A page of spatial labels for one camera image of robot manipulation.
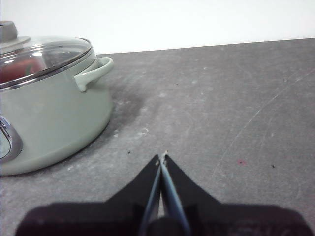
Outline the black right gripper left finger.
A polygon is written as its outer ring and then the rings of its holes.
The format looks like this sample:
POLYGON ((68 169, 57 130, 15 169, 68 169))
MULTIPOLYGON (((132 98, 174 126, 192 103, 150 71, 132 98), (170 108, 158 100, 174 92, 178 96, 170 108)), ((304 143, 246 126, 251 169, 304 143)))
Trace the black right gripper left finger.
POLYGON ((104 202, 59 202, 31 209, 18 236, 135 236, 159 168, 155 155, 124 188, 104 202))

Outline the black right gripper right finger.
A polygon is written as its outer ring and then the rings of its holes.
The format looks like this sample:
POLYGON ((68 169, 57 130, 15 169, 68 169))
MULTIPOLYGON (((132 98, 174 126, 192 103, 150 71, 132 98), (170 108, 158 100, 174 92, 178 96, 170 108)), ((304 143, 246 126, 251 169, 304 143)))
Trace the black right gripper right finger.
POLYGON ((310 236, 298 212, 276 205, 224 204, 165 154, 160 159, 166 213, 190 236, 310 236))

